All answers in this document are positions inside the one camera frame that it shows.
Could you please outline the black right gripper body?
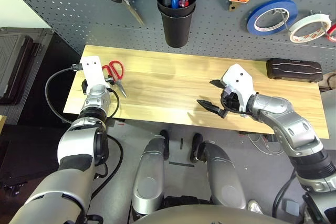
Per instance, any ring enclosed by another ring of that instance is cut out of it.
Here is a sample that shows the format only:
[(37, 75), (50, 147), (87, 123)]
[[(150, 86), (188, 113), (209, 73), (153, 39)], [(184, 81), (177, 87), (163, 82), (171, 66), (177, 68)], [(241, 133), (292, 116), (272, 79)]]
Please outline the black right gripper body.
[(240, 103), (238, 100), (238, 95), (231, 91), (230, 87), (225, 87), (221, 93), (220, 102), (223, 109), (219, 110), (220, 115), (227, 115), (228, 112), (248, 115), (248, 112), (240, 111)]

